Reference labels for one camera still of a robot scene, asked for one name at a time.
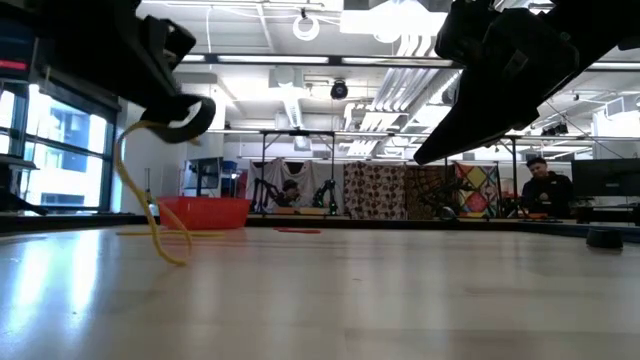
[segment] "fluorescent light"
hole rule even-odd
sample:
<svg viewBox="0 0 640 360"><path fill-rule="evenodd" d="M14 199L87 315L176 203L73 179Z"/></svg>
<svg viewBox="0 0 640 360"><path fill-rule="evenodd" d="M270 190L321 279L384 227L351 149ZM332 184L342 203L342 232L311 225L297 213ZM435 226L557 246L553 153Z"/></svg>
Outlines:
<svg viewBox="0 0 640 360"><path fill-rule="evenodd" d="M377 133L377 132L339 131L339 132L336 132L336 136L387 137L387 136L393 136L393 135L390 135L389 133Z"/></svg>
<svg viewBox="0 0 640 360"><path fill-rule="evenodd" d="M415 137L415 138L421 138L421 139L426 139L429 136L431 136L431 133L417 133L417 134L410 134L410 133L396 133L394 134L394 136L397 137Z"/></svg>
<svg viewBox="0 0 640 360"><path fill-rule="evenodd" d="M260 134L260 130L209 130L213 134Z"/></svg>
<svg viewBox="0 0 640 360"><path fill-rule="evenodd" d="M343 57L343 65L385 66L385 67L416 67L416 68L451 68L451 60L440 58L406 58L392 56Z"/></svg>
<svg viewBox="0 0 640 360"><path fill-rule="evenodd" d="M416 34L435 36L447 18L429 12L417 0L386 1L370 10L344 10L340 14L343 34Z"/></svg>
<svg viewBox="0 0 640 360"><path fill-rule="evenodd" d="M252 64L328 64L329 57L282 55L218 55L218 62Z"/></svg>
<svg viewBox="0 0 640 360"><path fill-rule="evenodd" d="M204 55L185 55L182 61L187 62L204 62Z"/></svg>
<svg viewBox="0 0 640 360"><path fill-rule="evenodd" d="M587 68L589 71L640 71L638 61L597 61Z"/></svg>
<svg viewBox="0 0 640 360"><path fill-rule="evenodd" d="M521 136L520 140L582 140L578 136Z"/></svg>
<svg viewBox="0 0 640 360"><path fill-rule="evenodd" d="M374 161L374 162L409 162L411 160L408 159L371 159L369 161Z"/></svg>

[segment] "cable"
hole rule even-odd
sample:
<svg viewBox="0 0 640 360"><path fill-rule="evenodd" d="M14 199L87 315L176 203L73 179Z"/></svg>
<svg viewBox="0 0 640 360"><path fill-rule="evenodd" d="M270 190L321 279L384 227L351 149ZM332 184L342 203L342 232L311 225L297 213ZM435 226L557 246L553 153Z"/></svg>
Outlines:
<svg viewBox="0 0 640 360"><path fill-rule="evenodd" d="M595 142L596 144L602 146L603 148L605 148L607 151L609 151L610 153L614 154L615 156L619 157L620 159L624 159L624 156L618 154L617 152L611 150L610 148L608 148L606 145L604 145L603 143L601 143L600 141L596 140L593 136L591 136L589 133L587 133L586 131L583 131L582 129L580 129L579 127L577 127L573 122L571 122L571 120L569 120L569 117L566 114L561 113L560 111L558 111L558 109L556 109L555 107L553 107L553 105L551 105L549 103L549 100L545 101L545 103L547 103L547 105L549 105L549 107L551 109L553 109L553 111L555 111L558 115L560 115L564 121L568 122L569 124L571 124L571 126L573 126L574 128L578 129L578 131L580 131L581 133L584 134L584 136L588 137L589 139L591 139L591 141Z"/></svg>
<svg viewBox="0 0 640 360"><path fill-rule="evenodd" d="M151 229L151 239L153 241L153 246L156 249L158 255L163 258L166 262L178 266L184 266L187 264L187 259L177 259L169 255L162 244L160 243L160 231L158 231L158 224L151 214L151 210L149 210L149 206L147 206L147 201L145 198L144 191L140 190L136 184L133 182L131 177L129 176L129 172L127 171L124 163L122 161L122 146L124 139L127 135L132 133L137 129L149 128L154 126L162 126L160 124L156 124L151 121L139 121L131 126L129 126L120 136L118 136L118 140L116 141L116 146L114 149L114 167L122 182L131 189L136 199L138 200L138 204L142 207L144 211L144 215L147 218L147 222ZM193 245L192 234L187 230L184 224L178 219L178 217L171 211L169 208L161 202L157 202L158 207L162 212L167 214L167 216L171 219L171 221L180 229L177 233L184 235L184 238L187 242L187 258L191 255L191 248Z"/></svg>

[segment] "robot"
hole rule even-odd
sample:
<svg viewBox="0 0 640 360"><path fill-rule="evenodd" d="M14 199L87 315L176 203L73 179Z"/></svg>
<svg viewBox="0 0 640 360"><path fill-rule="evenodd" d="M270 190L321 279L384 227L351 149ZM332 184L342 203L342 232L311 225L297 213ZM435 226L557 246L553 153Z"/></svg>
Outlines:
<svg viewBox="0 0 640 360"><path fill-rule="evenodd" d="M465 70L451 111L416 152L416 162L522 130L538 118L539 105L615 46L640 47L639 0L552 2L555 7L540 14L498 12L494 0L452 3L435 51Z"/></svg>
<svg viewBox="0 0 640 360"><path fill-rule="evenodd" d="M258 202L258 192L260 188L263 188L266 196L261 202ZM313 195L312 206L315 208L324 208L324 195L329 192L329 215L338 214L338 204L335 199L335 180L326 180L321 187L316 190ZM277 186L271 184L268 181L262 179L255 179L253 187L253 199L251 200L251 212L264 212L269 207L269 199L280 207L290 207L289 202L284 200L283 193Z"/></svg>
<svg viewBox="0 0 640 360"><path fill-rule="evenodd" d="M143 120L167 143L203 134L216 106L207 97L183 94L172 71L196 43L168 19L136 17L140 0L31 0L24 7L0 1L0 17L28 25L37 37L37 62L146 108ZM200 103L198 113L181 127Z"/></svg>

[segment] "person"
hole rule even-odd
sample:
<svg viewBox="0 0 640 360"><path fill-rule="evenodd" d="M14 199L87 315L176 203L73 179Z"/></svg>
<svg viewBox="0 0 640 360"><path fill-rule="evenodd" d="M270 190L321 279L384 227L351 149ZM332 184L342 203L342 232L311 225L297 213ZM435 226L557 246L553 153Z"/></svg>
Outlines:
<svg viewBox="0 0 640 360"><path fill-rule="evenodd" d="M299 198L298 183L293 179L288 179L282 184L282 192L278 194L276 204L280 207L294 207Z"/></svg>
<svg viewBox="0 0 640 360"><path fill-rule="evenodd" d="M547 161L540 157L529 160L527 167L533 178L522 189L523 206L530 213L546 213L559 219L569 218L569 202L573 199L571 180L549 171Z"/></svg>

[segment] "yellow cable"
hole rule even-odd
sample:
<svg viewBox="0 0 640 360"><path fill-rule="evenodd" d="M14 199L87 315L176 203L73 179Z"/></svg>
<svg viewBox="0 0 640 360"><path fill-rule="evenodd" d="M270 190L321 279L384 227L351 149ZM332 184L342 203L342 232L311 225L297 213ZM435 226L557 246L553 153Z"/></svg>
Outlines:
<svg viewBox="0 0 640 360"><path fill-rule="evenodd" d="M178 217L171 210L169 210L169 208L166 205L164 205L161 202L158 202L158 207L160 207L160 211L167 214L171 219L171 221L173 221L173 223L176 226L178 226L178 228L180 229L176 231L176 233L184 235L184 238L187 240L187 258L185 259L174 258L164 250L164 248L162 247L162 244L160 243L160 231L158 231L158 225L156 224L155 218L151 214L151 210L149 210L149 206L147 206L145 192L140 190L136 186L136 184L133 182L133 180L129 176L129 173L125 168L124 163L122 162L122 143L124 141L124 138L137 129L150 128L154 126L162 126L162 125L151 122L151 121L139 121L129 126L122 133L122 135L118 137L118 140L116 141L116 146L114 149L114 167L116 169L116 172L120 176L120 179L122 179L122 182L126 186L128 186L129 189L131 189L133 194L136 196L138 203L142 207L142 210L144 211L144 215L147 218L147 222L149 223L149 227L151 228L151 239L153 240L153 246L156 248L156 252L158 253L158 255L160 255L161 258L163 258L166 262L170 264L184 266L187 264L187 258L189 258L189 256L191 255L191 248L193 245L192 234L189 232L189 230L187 230L187 228L178 219Z"/></svg>

